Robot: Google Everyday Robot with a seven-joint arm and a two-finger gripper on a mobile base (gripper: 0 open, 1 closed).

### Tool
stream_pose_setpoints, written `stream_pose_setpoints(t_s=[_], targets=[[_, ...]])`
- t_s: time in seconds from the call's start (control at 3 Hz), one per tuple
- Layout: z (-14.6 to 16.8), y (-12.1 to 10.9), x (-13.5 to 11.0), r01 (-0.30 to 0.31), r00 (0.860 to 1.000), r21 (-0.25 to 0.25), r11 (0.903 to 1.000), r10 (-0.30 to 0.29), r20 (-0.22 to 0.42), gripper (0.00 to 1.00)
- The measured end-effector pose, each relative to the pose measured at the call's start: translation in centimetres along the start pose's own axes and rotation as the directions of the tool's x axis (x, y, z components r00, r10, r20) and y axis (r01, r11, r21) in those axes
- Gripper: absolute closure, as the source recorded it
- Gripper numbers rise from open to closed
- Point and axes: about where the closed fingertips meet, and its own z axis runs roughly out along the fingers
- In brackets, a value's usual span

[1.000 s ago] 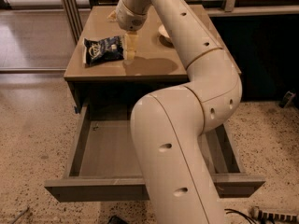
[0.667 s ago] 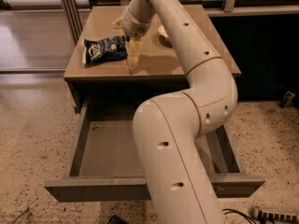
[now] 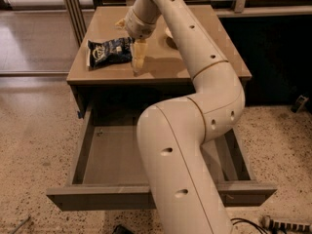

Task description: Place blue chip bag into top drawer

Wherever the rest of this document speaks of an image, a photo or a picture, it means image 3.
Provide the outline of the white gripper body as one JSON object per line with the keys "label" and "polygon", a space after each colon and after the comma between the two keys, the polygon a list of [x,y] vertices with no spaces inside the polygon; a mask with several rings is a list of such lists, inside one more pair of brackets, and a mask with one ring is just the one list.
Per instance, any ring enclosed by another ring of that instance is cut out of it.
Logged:
{"label": "white gripper body", "polygon": [[156,21],[155,17],[149,19],[138,16],[135,9],[131,7],[125,16],[125,29],[134,39],[147,39],[154,32]]}

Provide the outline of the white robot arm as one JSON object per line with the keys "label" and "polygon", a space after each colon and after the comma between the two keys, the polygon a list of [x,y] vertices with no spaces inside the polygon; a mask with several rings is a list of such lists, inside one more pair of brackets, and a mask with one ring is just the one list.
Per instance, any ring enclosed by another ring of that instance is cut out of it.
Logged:
{"label": "white robot arm", "polygon": [[245,94],[225,54],[183,0],[136,0],[125,28],[136,40],[164,19],[195,92],[155,103],[139,116],[140,157],[165,234],[232,234],[233,225],[203,158],[204,143],[231,130]]}

